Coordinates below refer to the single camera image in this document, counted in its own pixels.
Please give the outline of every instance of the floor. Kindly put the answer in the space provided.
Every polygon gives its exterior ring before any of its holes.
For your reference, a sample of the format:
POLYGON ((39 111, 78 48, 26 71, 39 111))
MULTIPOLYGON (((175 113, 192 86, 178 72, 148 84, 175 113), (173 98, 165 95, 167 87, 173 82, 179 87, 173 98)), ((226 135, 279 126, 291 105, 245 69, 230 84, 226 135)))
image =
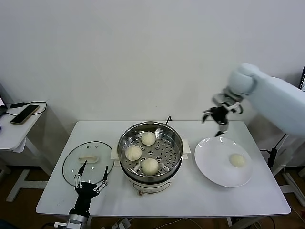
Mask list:
MULTIPOLYGON (((40 229, 47 222, 63 222, 63 219, 55 216, 39 215, 35 208, 42 195, 43 190, 22 189, 14 202, 6 202, 9 194, 18 176, 22 172, 20 167, 11 167, 12 173, 6 176, 0 184, 0 219, 5 220, 20 229, 40 229)), ((300 189, 305 193, 305 180, 298 176, 297 171, 287 170, 295 179, 300 189)), ((33 169, 30 172, 28 180, 48 180, 48 176, 40 169, 33 169)), ((279 174, 276 176, 279 185, 284 185, 285 181, 279 174)), ((288 203, 299 213, 305 212, 305 208, 300 206, 293 194, 285 194, 288 203)), ((272 217, 275 221, 276 229, 305 229, 305 224, 292 211, 286 216, 272 217)), ((93 218, 91 228, 100 229, 102 226, 111 227, 119 218, 93 218)), ((155 229, 163 224, 174 222, 178 219, 133 219, 130 229, 155 229)), ((193 218, 203 229, 226 229, 228 228, 225 218, 193 218)), ((260 221, 263 229, 272 229, 273 223, 269 217, 260 221)), ((196 229, 199 228, 195 223, 182 219, 177 223, 164 226, 164 229, 196 229)))

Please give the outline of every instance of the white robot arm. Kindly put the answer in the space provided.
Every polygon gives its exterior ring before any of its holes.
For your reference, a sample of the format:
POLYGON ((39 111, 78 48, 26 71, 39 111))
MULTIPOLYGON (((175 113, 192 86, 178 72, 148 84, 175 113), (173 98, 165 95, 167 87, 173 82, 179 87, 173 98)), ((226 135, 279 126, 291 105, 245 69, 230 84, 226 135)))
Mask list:
POLYGON ((231 73, 228 86, 212 98, 217 107, 204 112, 203 121, 211 116, 220 125, 216 136, 227 131, 226 115, 236 113, 244 98, 283 132, 305 137, 305 93, 246 63, 231 73))

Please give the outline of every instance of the stainless steel steamer basket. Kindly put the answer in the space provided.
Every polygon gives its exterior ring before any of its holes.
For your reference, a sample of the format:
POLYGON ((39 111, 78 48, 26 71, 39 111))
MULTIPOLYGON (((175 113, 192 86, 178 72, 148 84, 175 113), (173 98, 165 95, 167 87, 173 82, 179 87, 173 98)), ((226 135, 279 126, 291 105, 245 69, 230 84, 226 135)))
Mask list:
POLYGON ((178 133, 168 125, 158 122, 144 122, 131 126, 118 142, 118 156, 123 171, 133 180, 144 184, 157 184, 171 178, 179 169, 183 154, 183 143, 178 133), (153 132, 156 142, 152 146, 142 143, 144 132, 153 132), (129 161, 125 151, 130 146, 139 146, 142 156, 137 161, 129 161), (147 176, 142 172, 142 162, 154 158, 159 162, 158 173, 147 176))

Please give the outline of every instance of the small white side table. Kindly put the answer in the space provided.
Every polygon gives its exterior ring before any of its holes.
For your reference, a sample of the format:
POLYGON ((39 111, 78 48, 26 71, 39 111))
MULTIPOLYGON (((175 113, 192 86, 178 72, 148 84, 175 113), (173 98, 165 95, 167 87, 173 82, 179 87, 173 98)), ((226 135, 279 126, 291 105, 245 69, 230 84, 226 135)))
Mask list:
MULTIPOLYGON (((40 106, 39 110, 36 111, 37 113, 45 109, 45 104, 43 103, 37 103, 36 105, 40 106)), ((9 109, 7 112, 11 114, 19 114, 25 107, 26 106, 9 109)), ((26 137, 28 132, 31 130, 41 115, 42 114, 32 115, 22 125, 11 124, 10 121, 14 117, 9 114, 4 114, 2 117, 0 117, 0 150, 7 151, 8 154, 11 154, 13 153, 12 151, 22 152, 24 146, 26 146, 33 154, 33 157, 37 158, 39 166, 50 176, 53 170, 53 165, 44 156, 44 154, 40 152, 36 146, 26 137)), ((10 169, 5 166, 5 163, 2 161, 0 161, 0 169, 2 170, 0 173, 0 179, 5 174, 10 173, 10 169)), ((7 202, 14 201, 21 188, 45 188, 47 181, 25 181, 29 172, 30 171, 28 169, 23 170, 22 174, 8 195, 6 199, 7 202)))

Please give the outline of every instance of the white table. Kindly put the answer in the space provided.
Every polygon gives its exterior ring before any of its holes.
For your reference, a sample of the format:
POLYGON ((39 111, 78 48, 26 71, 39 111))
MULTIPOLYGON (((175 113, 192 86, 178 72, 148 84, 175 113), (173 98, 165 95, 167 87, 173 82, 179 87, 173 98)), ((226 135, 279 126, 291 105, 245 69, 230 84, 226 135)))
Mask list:
MULTIPOLYGON (((36 207, 41 214, 68 215, 74 207, 77 194, 62 176, 66 156, 78 145, 89 141, 102 141, 116 147, 121 134, 138 122, 78 122, 57 162, 48 184, 36 207)), ((158 194, 138 196, 124 177, 120 167, 114 167, 108 177, 109 184, 94 198, 90 206, 92 216, 116 217, 258 217, 290 213, 275 178, 257 148, 247 127, 241 121, 231 121, 225 134, 240 144, 253 161, 254 173, 244 186, 221 187, 208 180, 197 168, 193 154, 195 146, 217 131, 214 121, 170 121, 191 148, 189 159, 183 160, 171 186, 158 194)), ((258 218, 245 218, 236 228, 245 228, 258 218)))
MULTIPOLYGON (((39 109, 36 113, 39 113, 45 109, 44 103, 33 103, 39 105, 39 109)), ((9 109, 7 112, 17 115, 19 114, 24 107, 9 109)), ((41 153, 35 145, 26 137, 28 132, 34 126, 36 121, 39 119, 41 114, 32 115, 24 124, 22 125, 13 125, 10 121, 14 118, 9 114, 4 114, 0 117, 0 150, 8 151, 8 153, 13 153, 12 151, 22 152, 24 146, 26 146, 30 152, 33 154, 33 157, 36 157, 38 160, 39 166, 48 174, 51 175, 53 166, 47 160, 47 158, 41 153)), ((5 163, 0 162, 0 169, 2 177, 4 174, 9 174, 10 170, 5 166, 5 163)), ((42 181, 24 181, 30 171, 28 169, 24 170, 11 190, 10 194, 7 197, 8 202, 12 202, 16 195, 18 194, 20 188, 44 188, 46 182, 42 181)))

